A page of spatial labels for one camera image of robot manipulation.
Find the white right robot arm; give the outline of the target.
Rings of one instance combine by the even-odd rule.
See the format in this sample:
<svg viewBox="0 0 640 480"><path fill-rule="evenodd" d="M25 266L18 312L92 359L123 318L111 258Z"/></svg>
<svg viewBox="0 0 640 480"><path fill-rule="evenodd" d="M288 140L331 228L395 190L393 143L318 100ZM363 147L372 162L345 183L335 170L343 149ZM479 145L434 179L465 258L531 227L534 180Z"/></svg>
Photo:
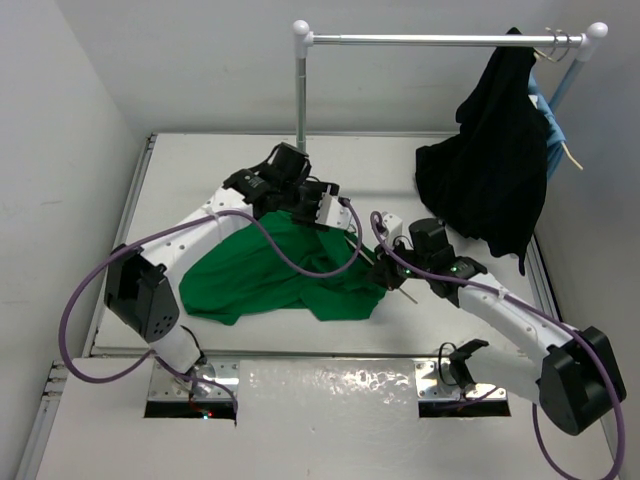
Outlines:
<svg viewBox="0 0 640 480"><path fill-rule="evenodd" d="M435 295L486 322L524 356L518 360L486 340L469 340L437 362L442 386L459 394L479 383L503 387L541 408L573 436L608 412L620 414L626 388L602 331L546 318L484 265L456 254L436 219L413 222L408 243L400 238L398 217L374 212L370 222L378 242L375 267L384 285L395 289L409 278L426 280Z"/></svg>

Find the green t-shirt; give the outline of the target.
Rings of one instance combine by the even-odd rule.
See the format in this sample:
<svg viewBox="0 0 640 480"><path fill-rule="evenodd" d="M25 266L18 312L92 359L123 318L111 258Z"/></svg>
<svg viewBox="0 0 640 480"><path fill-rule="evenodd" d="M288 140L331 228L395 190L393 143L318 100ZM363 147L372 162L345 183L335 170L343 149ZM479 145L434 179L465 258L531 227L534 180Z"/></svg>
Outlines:
<svg viewBox="0 0 640 480"><path fill-rule="evenodd" d="M294 224L284 212L261 219L285 256L297 266L327 273L352 257L357 236ZM180 298L187 314L233 325L241 317L303 309L319 321L365 320L386 295L367 279L371 265L358 258L343 273L312 278L290 268L259 229L250 225L210 250L183 276Z"/></svg>

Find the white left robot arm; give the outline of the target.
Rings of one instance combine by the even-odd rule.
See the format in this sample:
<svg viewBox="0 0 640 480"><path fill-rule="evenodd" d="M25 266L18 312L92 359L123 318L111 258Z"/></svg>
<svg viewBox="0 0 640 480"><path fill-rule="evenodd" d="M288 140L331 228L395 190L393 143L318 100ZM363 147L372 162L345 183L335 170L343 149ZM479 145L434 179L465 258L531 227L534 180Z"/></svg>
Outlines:
<svg viewBox="0 0 640 480"><path fill-rule="evenodd" d="M171 234L142 246L122 245L107 269L104 303L175 371L202 358L180 324L177 288L206 253L265 214L284 211L300 225L346 229L352 219L335 183L309 178L309 157L287 143L260 164L229 178Z"/></svg>

